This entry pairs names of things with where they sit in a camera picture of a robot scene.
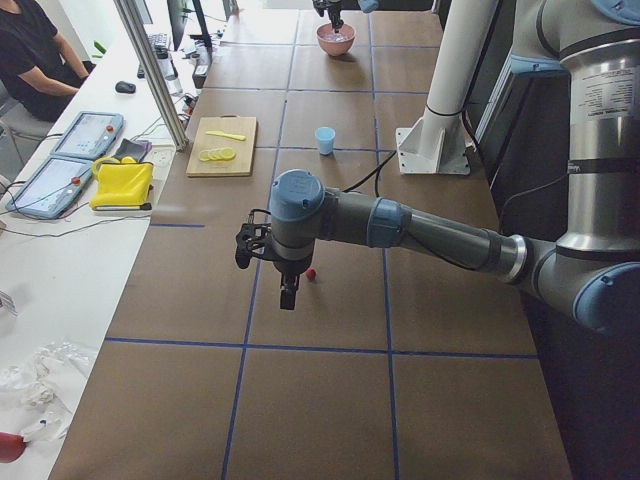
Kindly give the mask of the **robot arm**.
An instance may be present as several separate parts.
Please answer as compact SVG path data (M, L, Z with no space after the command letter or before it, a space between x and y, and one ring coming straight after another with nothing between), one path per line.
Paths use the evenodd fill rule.
M378 0L313 0L312 6L320 17L328 16L331 26L338 32L344 25L342 19L343 10L360 10L364 13L371 13L378 9Z
M492 274L601 334L639 331L639 5L517 1L508 64L515 74L564 75L567 158L550 173L520 153L490 162L498 227L487 230L355 187L328 188L289 170L272 183L267 224L237 237L272 262L292 309L317 241L403 248Z

